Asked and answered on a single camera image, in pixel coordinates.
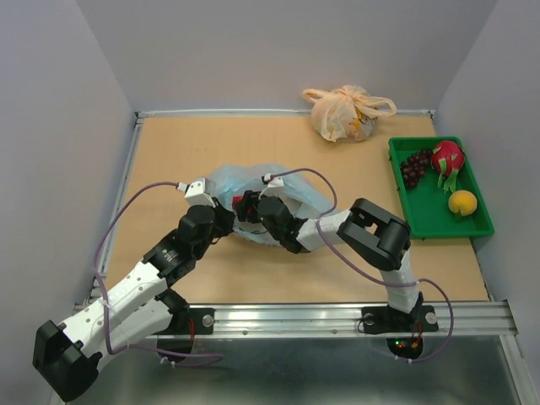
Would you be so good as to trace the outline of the red round fruit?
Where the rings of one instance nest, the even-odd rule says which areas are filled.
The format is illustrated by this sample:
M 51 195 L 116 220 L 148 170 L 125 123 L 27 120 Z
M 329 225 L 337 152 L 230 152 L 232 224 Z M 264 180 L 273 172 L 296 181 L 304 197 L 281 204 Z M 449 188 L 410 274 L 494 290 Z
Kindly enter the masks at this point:
M 241 202 L 243 200 L 242 196 L 235 196 L 232 199 L 232 208 L 234 211 L 238 210 L 238 207 L 241 205 Z

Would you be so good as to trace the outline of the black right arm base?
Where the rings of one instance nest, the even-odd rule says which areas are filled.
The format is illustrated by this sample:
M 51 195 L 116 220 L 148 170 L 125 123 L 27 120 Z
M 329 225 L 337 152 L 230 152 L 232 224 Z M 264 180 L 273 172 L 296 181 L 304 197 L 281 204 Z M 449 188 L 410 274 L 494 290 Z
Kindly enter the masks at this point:
M 420 360 L 424 334 L 440 330 L 435 308 L 430 305 L 421 305 L 407 314 L 389 305 L 365 307 L 356 328 L 366 335 L 396 334 L 386 339 L 386 346 L 394 357 L 410 363 Z

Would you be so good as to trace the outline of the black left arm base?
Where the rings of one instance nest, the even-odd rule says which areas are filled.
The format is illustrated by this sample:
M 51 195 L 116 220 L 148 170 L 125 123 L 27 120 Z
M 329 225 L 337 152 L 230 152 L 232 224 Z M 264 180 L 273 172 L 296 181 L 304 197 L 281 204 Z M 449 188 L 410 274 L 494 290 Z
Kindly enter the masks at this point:
M 169 326 L 160 332 L 157 348 L 181 354 L 193 354 L 195 338 L 197 335 L 211 335 L 213 333 L 214 309 L 185 308 L 173 315 Z

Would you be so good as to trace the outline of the blue printed plastic bag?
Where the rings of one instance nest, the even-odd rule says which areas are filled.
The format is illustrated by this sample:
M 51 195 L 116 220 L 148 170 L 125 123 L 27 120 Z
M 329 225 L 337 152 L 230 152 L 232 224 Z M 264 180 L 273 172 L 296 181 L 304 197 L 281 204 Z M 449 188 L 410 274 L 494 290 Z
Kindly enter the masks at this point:
M 274 163 L 222 165 L 208 179 L 211 195 L 235 215 L 234 233 L 261 245 L 279 245 L 260 221 L 258 203 L 264 197 L 280 198 L 299 219 L 316 219 L 336 210 L 335 201 L 316 190 L 300 172 Z

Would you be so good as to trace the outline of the red green dragon fruit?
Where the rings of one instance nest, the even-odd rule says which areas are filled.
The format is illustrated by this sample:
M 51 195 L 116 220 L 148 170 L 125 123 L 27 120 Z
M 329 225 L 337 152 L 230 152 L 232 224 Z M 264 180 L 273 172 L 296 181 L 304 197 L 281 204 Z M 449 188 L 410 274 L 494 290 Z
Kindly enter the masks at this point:
M 459 171 L 466 161 L 462 147 L 451 140 L 443 140 L 432 149 L 430 159 L 439 174 L 437 186 L 445 192 L 455 192 Z

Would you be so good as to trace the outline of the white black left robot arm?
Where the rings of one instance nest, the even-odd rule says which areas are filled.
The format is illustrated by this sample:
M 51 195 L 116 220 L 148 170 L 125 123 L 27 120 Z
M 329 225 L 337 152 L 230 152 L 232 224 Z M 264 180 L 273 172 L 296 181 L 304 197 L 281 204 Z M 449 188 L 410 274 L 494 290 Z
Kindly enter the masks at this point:
M 187 303 L 174 290 L 214 240 L 230 234 L 235 215 L 214 202 L 188 208 L 177 228 L 137 262 L 132 271 L 69 318 L 38 327 L 32 365 L 64 401 L 84 394 L 122 348 L 187 324 Z

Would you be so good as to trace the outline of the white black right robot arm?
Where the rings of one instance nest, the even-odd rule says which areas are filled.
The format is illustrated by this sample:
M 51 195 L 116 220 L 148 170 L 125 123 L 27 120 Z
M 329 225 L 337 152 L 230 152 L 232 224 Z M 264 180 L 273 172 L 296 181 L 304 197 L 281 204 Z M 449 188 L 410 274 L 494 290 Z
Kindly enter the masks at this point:
M 300 203 L 286 196 L 248 190 L 234 197 L 232 208 L 241 224 L 264 228 L 279 245 L 294 254 L 322 247 L 349 246 L 380 271 L 385 286 L 389 322 L 407 329 L 419 318 L 423 296 L 410 263 L 410 227 L 397 216 L 365 198 L 348 210 L 322 218 L 295 216 Z

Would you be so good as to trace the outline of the dark red grape bunch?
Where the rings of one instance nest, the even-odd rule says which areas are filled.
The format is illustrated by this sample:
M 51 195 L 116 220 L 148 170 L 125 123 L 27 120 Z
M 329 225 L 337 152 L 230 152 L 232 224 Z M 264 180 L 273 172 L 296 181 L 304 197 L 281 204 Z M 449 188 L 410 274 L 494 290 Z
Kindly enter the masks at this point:
M 421 149 L 408 156 L 399 166 L 400 174 L 407 189 L 417 187 L 431 166 L 433 151 L 429 148 Z

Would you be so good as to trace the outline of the yellow round fruit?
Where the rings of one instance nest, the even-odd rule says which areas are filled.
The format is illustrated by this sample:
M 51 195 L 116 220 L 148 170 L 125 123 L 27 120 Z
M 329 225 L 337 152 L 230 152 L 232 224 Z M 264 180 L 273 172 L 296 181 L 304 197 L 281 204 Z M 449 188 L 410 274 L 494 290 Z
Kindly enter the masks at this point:
M 472 192 L 467 190 L 455 191 L 448 199 L 448 208 L 453 214 L 466 217 L 476 212 L 478 200 Z

